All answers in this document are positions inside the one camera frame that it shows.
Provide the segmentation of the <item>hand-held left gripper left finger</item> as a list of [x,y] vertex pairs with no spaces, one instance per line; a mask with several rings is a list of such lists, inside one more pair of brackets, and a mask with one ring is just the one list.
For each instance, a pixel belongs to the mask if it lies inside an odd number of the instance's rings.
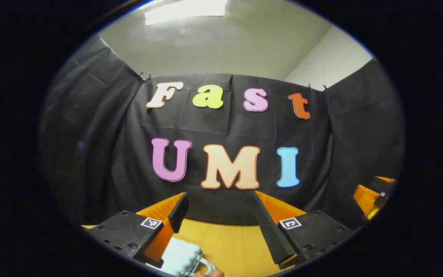
[[173,235],[179,233],[190,204],[186,192],[162,200],[138,212],[123,210],[85,231],[112,251],[156,267]]

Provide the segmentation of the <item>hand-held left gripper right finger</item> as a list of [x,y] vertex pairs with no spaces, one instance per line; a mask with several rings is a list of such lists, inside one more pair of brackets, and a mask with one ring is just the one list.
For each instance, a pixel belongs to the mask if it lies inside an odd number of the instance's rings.
[[305,212],[259,191],[253,199],[256,222],[280,269],[320,257],[355,233],[321,210]]

